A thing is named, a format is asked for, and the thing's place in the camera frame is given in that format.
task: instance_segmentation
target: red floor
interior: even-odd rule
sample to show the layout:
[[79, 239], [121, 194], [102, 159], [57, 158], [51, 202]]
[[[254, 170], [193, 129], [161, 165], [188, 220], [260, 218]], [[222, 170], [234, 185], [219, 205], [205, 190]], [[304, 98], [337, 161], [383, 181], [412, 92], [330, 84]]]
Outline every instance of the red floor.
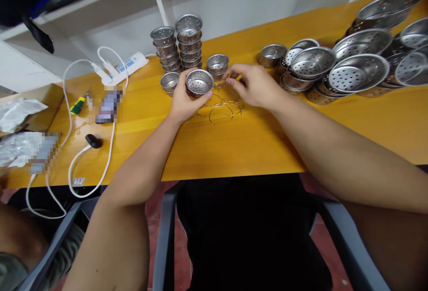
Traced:
[[[301, 178], [305, 189], [308, 192], [332, 198], [324, 191], [310, 174], [302, 173]], [[157, 234], [159, 230], [159, 220], [161, 217], [161, 203], [163, 192], [171, 188], [177, 181], [161, 182], [149, 199], [146, 206], [146, 216], [148, 230], [150, 234], [150, 271], [148, 289], [152, 289], [153, 265], [155, 262]], [[337, 253], [336, 247], [331, 240], [329, 232], [320, 216], [318, 216], [311, 238], [314, 240], [322, 257], [327, 263], [333, 277], [334, 291], [352, 291], [348, 276]], [[187, 290], [192, 277], [192, 266], [187, 254], [187, 237], [176, 214], [175, 220], [175, 290]]]

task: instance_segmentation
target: forearm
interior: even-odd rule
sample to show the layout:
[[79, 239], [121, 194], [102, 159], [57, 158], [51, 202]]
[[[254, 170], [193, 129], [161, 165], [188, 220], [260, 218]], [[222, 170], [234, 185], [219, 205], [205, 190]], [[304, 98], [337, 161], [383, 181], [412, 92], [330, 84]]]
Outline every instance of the forearm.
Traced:
[[121, 205], [144, 203], [156, 190], [180, 122], [170, 116], [125, 161], [105, 194]]
[[428, 176], [386, 148], [285, 94], [272, 110], [309, 171], [339, 199], [428, 213]]

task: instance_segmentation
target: person's hand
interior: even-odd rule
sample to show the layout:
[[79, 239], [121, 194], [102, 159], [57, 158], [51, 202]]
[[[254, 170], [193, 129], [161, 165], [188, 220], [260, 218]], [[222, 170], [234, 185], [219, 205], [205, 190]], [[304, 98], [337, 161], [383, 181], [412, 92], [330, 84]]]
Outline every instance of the person's hand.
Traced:
[[196, 68], [191, 68], [181, 72], [174, 90], [173, 103], [169, 116], [178, 123], [182, 123], [192, 117], [192, 115], [213, 95], [213, 92], [210, 91], [195, 100], [191, 100], [187, 95], [186, 77], [188, 73], [195, 69]]
[[233, 64], [223, 75], [239, 96], [252, 106], [268, 110], [278, 105], [278, 99], [285, 92], [262, 66], [250, 64]]

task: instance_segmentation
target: sticker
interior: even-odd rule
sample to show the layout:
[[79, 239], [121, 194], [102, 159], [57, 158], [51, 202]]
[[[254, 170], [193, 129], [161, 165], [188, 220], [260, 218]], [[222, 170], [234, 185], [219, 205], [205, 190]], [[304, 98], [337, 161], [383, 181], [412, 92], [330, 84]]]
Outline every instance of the sticker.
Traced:
[[76, 177], [73, 181], [73, 186], [82, 186], [84, 182], [85, 182], [84, 177]]

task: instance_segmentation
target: person's arm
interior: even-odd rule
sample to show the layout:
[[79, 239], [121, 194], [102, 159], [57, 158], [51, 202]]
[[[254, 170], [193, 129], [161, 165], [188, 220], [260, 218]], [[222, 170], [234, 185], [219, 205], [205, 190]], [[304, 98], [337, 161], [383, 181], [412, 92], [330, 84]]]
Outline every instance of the person's arm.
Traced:
[[180, 125], [212, 95], [191, 100], [180, 74], [171, 111], [126, 160], [100, 197], [64, 291], [146, 290], [149, 240], [145, 202], [161, 179]]
[[416, 166], [284, 92], [261, 66], [234, 64], [223, 78], [278, 119], [308, 170], [337, 198], [428, 214], [428, 175]]
[[278, 119], [308, 170], [351, 214], [389, 287], [427, 290], [428, 175], [286, 93], [261, 66], [234, 64], [223, 79]]

